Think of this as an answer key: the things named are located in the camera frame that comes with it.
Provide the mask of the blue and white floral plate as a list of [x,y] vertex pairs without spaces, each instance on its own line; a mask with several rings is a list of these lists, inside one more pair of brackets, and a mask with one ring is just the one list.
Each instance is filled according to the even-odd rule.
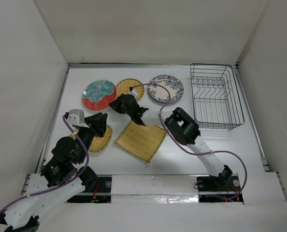
[[147,90],[152,99],[159,103],[174,103],[181,99],[184,93],[182,82],[172,75],[158,75],[150,81]]

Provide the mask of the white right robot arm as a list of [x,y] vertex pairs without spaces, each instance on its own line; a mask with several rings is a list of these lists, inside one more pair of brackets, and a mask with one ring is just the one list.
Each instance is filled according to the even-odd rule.
[[128,115],[139,126],[155,125],[166,129],[178,145],[186,146],[198,154],[217,190],[223,190],[230,184],[231,169],[214,154],[201,137],[198,124],[181,107],[163,113],[152,111],[141,107],[131,94],[121,94],[109,106],[119,114]]

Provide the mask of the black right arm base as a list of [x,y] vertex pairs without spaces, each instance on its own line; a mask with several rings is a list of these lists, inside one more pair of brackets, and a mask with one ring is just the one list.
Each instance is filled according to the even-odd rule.
[[220,202],[243,202],[243,196],[240,193],[230,201],[228,198],[234,196],[241,189],[237,174],[230,177],[229,183],[224,187],[217,187],[213,183],[212,176],[201,175],[196,177],[194,189],[198,191],[200,203],[220,203]]

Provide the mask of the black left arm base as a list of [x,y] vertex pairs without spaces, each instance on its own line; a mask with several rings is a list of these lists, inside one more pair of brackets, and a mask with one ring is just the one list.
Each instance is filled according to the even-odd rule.
[[68,203],[110,203],[112,176],[100,175],[93,190],[85,190],[67,200]]

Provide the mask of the red and teal floral plate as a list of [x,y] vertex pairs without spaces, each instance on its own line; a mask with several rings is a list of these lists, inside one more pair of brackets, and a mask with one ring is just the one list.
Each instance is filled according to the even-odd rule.
[[90,111],[102,111],[117,98],[116,85],[109,80],[97,80],[90,83],[83,91],[82,104]]

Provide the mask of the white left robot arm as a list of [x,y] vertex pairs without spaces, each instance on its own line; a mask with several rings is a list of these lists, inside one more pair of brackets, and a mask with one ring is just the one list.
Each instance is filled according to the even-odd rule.
[[80,192],[98,189],[98,176],[88,165],[88,150],[94,138],[105,136],[107,117],[107,113],[85,117],[82,110],[64,114],[63,122],[73,136],[57,141],[52,158],[31,188],[0,210],[0,224],[7,226],[7,232],[35,232],[53,207]]

